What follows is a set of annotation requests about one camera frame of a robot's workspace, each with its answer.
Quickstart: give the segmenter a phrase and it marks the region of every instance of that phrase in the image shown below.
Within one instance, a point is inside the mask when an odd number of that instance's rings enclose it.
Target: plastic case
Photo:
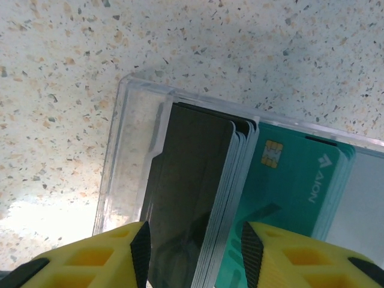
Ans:
[[[328,242],[384,263],[384,142],[240,104],[125,77],[109,134],[94,234],[138,221],[152,159],[162,152],[172,103],[183,102],[353,144],[356,160]]]

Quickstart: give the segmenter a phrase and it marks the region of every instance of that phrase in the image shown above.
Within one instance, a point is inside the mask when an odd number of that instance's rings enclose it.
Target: white speckled surface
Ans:
[[[384,139],[384,2],[0,3],[0,261],[90,236],[126,74]]]

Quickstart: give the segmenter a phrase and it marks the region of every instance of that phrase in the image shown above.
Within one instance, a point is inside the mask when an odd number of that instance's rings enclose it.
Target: terrazzo surface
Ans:
[[[0,3],[0,261],[90,236],[133,74],[384,140],[384,2]]]

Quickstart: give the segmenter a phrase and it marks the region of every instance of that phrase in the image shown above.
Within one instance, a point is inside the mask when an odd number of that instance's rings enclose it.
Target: stack of cards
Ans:
[[[216,288],[247,287],[241,256],[245,221],[325,240],[352,169],[351,145],[263,123],[259,129]]]
[[[154,288],[213,287],[257,137],[252,120],[173,104],[141,214]]]

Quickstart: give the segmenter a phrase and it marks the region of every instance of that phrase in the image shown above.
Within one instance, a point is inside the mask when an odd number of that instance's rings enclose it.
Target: black rubber pad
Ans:
[[[245,222],[241,235],[241,253],[244,261],[248,288],[256,288],[262,268],[264,245],[248,222]]]
[[[151,259],[151,232],[145,222],[131,242],[131,253],[137,288],[146,288]]]
[[[0,280],[1,288],[20,288],[49,263],[47,258],[29,261]]]
[[[370,277],[378,285],[384,287],[384,270],[382,268],[378,267],[374,263],[355,257],[350,257],[348,260],[360,269],[366,276]]]

